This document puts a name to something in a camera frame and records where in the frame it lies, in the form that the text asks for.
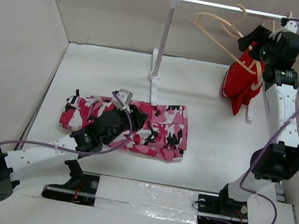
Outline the pink camouflage trousers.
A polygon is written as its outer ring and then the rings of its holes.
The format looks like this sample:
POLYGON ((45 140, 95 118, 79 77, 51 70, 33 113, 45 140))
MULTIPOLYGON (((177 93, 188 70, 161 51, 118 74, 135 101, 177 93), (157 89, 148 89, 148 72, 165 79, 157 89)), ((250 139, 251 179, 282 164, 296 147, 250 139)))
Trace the pink camouflage trousers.
MULTIPOLYGON (((92 118, 116 110, 111 97, 91 95, 82 97, 79 90, 67 98, 59 125, 67 130, 79 130, 93 122, 92 118)), ((132 153, 141 153, 167 162, 182 158, 187 149, 188 116, 185 105, 156 105, 131 101, 131 109, 147 114, 138 131, 133 131, 129 141, 122 147, 132 153)))

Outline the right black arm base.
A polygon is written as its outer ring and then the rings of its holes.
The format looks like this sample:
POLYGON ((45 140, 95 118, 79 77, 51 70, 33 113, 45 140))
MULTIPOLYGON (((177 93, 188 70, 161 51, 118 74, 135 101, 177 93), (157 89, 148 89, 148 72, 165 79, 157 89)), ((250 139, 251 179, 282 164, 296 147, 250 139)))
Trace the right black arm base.
POLYGON ((248 224, 247 206, 222 210, 216 194, 199 192, 192 207, 197 211, 197 224, 248 224))

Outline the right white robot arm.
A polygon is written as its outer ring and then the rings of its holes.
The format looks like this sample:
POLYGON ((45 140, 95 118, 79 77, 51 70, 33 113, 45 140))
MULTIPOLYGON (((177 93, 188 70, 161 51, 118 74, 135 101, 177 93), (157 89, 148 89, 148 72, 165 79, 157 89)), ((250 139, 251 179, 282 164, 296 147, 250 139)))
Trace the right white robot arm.
POLYGON ((238 44, 240 50, 252 45, 249 55, 264 63, 270 140, 265 148, 253 153, 248 171, 219 192, 216 208, 224 215, 241 210, 264 186, 291 179, 299 171, 299 136, 294 117, 299 79, 292 68, 299 54, 299 35, 289 31, 273 33, 259 25, 238 44))

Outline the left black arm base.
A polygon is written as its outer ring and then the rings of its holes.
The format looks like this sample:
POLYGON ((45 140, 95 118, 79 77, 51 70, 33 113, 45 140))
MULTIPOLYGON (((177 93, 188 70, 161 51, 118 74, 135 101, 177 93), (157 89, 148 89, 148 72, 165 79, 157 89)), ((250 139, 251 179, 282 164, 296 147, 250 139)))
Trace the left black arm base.
POLYGON ((77 205, 94 206, 100 175, 84 173, 77 160, 66 160, 64 164, 69 168, 70 178, 64 184, 46 185, 42 190, 42 197, 77 205))

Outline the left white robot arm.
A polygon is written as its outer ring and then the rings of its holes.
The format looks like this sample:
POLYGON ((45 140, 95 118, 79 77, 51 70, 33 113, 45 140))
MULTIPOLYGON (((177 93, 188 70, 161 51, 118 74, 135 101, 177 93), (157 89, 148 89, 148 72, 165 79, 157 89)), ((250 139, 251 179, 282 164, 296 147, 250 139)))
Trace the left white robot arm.
POLYGON ((84 178, 78 160, 88 153, 101 152, 103 146, 111 144, 124 132, 142 129, 148 117, 135 105, 130 105, 128 112, 114 108, 94 117, 89 125, 55 141, 50 147, 5 153, 0 148, 0 201, 12 195, 22 178, 60 162, 69 168, 62 174, 63 184, 50 184, 50 187, 72 191, 88 188, 90 181, 84 178))

